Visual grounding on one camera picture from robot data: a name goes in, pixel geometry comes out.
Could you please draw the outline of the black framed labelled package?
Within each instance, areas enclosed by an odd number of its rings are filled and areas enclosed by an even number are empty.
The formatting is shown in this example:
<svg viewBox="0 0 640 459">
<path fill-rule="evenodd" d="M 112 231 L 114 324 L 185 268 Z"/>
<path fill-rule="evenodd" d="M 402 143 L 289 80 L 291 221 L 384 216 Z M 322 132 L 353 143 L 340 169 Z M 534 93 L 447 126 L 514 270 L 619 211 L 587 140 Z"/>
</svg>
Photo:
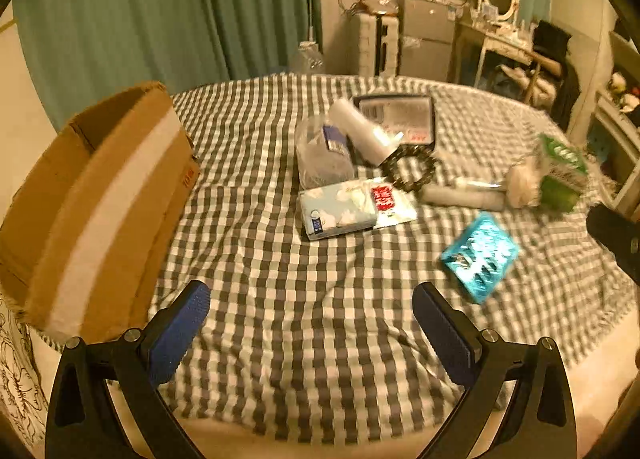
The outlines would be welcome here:
<svg viewBox="0 0 640 459">
<path fill-rule="evenodd" d="M 369 120 L 378 123 L 399 144 L 436 143 L 436 109 L 428 94 L 368 94 L 352 99 Z"/>
</svg>

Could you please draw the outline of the white plastic bottle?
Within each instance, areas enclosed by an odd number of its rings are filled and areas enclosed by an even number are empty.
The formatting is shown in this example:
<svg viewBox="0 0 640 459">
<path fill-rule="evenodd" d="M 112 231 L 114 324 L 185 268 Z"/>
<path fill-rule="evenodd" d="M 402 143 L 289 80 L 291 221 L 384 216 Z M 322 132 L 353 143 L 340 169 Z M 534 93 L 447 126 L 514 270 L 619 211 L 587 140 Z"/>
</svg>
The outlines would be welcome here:
<svg viewBox="0 0 640 459">
<path fill-rule="evenodd" d="M 364 160 L 379 167 L 399 147 L 399 142 L 378 123 L 369 120 L 352 102 L 339 98 L 329 108 L 329 119 L 352 141 Z"/>
</svg>

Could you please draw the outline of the green white carton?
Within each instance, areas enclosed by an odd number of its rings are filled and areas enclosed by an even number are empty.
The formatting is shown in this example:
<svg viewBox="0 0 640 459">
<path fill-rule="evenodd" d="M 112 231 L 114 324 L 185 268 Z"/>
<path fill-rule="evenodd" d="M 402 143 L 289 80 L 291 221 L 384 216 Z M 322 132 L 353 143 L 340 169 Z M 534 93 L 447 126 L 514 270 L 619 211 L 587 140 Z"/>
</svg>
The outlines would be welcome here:
<svg viewBox="0 0 640 459">
<path fill-rule="evenodd" d="M 538 136 L 535 158 L 541 205 L 567 213 L 574 209 L 588 186 L 588 169 L 582 154 L 547 134 Z"/>
</svg>

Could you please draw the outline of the white shelf unit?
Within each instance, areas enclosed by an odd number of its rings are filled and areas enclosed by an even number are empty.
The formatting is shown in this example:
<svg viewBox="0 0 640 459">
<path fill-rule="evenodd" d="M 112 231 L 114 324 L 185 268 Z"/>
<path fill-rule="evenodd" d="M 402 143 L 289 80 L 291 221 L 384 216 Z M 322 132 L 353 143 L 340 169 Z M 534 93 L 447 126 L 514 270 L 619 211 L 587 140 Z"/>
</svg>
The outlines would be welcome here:
<svg viewBox="0 0 640 459">
<path fill-rule="evenodd" d="M 608 208 L 639 221 L 639 53 L 610 33 L 613 66 L 596 91 L 587 149 L 597 166 L 600 196 Z"/>
</svg>

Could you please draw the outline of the white cylindrical tube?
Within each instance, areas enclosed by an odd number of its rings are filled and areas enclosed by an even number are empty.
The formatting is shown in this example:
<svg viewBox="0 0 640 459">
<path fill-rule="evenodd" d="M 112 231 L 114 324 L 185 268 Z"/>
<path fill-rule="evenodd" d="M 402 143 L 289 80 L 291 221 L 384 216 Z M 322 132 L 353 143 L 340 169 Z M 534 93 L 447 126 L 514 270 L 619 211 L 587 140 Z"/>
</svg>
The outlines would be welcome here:
<svg viewBox="0 0 640 459">
<path fill-rule="evenodd" d="M 486 211 L 502 211 L 506 206 L 506 197 L 501 192 L 465 190 L 437 185 L 424 185 L 418 193 L 418 198 L 426 204 Z"/>
</svg>

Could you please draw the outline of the teal patterned pack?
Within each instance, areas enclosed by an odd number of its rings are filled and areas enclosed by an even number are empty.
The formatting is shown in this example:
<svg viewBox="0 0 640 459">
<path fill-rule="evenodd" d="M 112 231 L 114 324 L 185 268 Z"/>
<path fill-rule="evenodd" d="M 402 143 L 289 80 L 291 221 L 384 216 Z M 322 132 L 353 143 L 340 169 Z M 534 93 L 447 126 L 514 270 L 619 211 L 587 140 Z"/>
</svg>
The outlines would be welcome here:
<svg viewBox="0 0 640 459">
<path fill-rule="evenodd" d="M 518 245 L 495 218 L 482 212 L 440 260 L 475 303 L 484 303 L 518 258 Z"/>
</svg>

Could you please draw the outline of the brown cardboard box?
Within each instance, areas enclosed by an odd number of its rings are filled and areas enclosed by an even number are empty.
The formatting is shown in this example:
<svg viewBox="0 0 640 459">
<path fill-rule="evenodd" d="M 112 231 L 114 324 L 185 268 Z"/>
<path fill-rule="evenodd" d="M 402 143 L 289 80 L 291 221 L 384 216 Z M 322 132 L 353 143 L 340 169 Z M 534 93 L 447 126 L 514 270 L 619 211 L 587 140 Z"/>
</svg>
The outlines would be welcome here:
<svg viewBox="0 0 640 459">
<path fill-rule="evenodd" d="M 79 112 L 1 224 L 1 288 L 13 311 L 56 342 L 99 343 L 142 326 L 198 173 L 163 83 Z"/>
</svg>

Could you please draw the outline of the black clothes on chair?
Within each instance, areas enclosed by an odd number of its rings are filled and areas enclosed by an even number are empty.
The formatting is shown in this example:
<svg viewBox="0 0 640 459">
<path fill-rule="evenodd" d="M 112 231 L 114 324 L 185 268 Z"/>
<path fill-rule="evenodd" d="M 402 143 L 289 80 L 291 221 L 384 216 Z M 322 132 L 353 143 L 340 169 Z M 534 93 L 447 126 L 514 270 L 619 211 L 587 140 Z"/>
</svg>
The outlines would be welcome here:
<svg viewBox="0 0 640 459">
<path fill-rule="evenodd" d="M 533 32 L 534 52 L 544 58 L 542 67 L 556 80 L 556 95 L 551 106 L 551 119 L 565 133 L 580 92 L 579 79 L 568 58 L 568 42 L 572 36 L 564 29 L 541 20 Z"/>
</svg>

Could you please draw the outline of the white red sachet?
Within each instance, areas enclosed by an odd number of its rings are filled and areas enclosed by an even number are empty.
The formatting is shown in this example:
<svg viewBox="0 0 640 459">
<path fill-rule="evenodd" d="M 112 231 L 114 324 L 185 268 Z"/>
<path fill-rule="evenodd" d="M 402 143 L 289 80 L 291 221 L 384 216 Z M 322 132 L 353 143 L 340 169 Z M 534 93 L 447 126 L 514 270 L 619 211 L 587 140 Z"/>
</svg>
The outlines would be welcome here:
<svg viewBox="0 0 640 459">
<path fill-rule="evenodd" d="M 412 222 L 418 218 L 416 206 L 409 194 L 380 178 L 370 180 L 369 188 L 376 210 L 376 230 Z"/>
</svg>

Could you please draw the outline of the grey mini fridge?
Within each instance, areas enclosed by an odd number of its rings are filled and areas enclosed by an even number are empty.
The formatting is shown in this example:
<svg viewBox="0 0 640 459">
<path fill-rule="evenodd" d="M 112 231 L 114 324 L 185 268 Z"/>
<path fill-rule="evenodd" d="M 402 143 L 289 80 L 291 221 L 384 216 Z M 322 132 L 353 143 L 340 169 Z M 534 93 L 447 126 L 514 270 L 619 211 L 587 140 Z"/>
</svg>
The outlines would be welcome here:
<svg viewBox="0 0 640 459">
<path fill-rule="evenodd" d="M 446 81 L 454 54 L 456 9 L 430 0 L 401 0 L 399 75 Z"/>
</svg>

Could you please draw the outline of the light blue tissue pack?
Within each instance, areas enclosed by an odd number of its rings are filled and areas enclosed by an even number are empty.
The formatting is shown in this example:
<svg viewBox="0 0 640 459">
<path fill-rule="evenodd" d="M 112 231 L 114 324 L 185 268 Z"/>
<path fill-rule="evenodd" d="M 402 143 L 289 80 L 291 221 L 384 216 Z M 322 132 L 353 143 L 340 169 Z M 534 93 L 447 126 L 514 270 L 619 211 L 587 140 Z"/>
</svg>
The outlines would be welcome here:
<svg viewBox="0 0 640 459">
<path fill-rule="evenodd" d="M 298 203 L 304 231 L 309 240 L 364 231 L 378 220 L 369 186 L 364 181 L 348 181 L 303 190 Z"/>
</svg>

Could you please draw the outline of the checkered gingham bedsheet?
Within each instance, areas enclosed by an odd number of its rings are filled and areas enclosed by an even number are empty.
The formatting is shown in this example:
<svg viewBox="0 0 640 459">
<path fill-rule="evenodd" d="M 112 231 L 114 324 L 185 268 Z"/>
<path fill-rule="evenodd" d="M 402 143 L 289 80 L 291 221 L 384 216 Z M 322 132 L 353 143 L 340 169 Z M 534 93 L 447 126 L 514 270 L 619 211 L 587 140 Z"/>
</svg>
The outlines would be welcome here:
<svg viewBox="0 0 640 459">
<path fill-rule="evenodd" d="M 636 285 L 586 230 L 595 188 L 564 216 L 496 214 L 518 257 L 480 304 L 440 262 L 476 219 L 473 209 L 422 206 L 408 223 L 309 240 L 297 203 L 297 123 L 374 91 L 433 97 L 436 146 L 451 156 L 436 169 L 442 186 L 474 167 L 501 180 L 540 134 L 559 135 L 543 112 L 518 102 L 411 78 L 281 74 L 177 94 L 201 175 L 153 304 L 165 306 L 191 279 L 212 288 L 206 323 L 160 389 L 179 416 L 337 445 L 442 422 L 460 391 L 411 312 L 424 281 L 506 340 L 548 335 L 567 366 L 634 308 Z"/>
</svg>

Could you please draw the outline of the white suitcase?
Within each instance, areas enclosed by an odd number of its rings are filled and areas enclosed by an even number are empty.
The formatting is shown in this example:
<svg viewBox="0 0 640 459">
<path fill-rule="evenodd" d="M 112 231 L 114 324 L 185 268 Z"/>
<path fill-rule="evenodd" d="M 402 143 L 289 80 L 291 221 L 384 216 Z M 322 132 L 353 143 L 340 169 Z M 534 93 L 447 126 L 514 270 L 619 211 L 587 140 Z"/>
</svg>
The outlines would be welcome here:
<svg viewBox="0 0 640 459">
<path fill-rule="evenodd" d="M 349 19 L 349 71 L 363 77 L 397 75 L 399 19 L 358 13 Z"/>
</svg>

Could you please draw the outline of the clear water jug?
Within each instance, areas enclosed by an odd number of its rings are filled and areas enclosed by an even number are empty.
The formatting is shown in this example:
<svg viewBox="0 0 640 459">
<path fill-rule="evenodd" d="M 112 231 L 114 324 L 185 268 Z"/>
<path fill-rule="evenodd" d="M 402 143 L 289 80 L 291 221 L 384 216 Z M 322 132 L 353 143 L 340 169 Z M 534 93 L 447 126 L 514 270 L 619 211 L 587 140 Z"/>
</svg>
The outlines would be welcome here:
<svg viewBox="0 0 640 459">
<path fill-rule="evenodd" d="M 324 59 L 318 43 L 309 40 L 300 42 L 288 63 L 288 68 L 296 74 L 323 74 Z"/>
</svg>

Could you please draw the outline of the green curtain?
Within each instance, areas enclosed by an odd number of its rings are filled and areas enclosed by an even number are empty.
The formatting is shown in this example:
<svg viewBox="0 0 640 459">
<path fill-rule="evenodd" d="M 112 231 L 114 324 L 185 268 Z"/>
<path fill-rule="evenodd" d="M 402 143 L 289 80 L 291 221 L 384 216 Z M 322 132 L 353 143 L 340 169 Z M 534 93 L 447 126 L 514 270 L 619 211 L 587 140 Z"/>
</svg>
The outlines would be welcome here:
<svg viewBox="0 0 640 459">
<path fill-rule="evenodd" d="M 52 127 L 136 84 L 172 93 L 288 69 L 320 0 L 13 0 Z"/>
</svg>

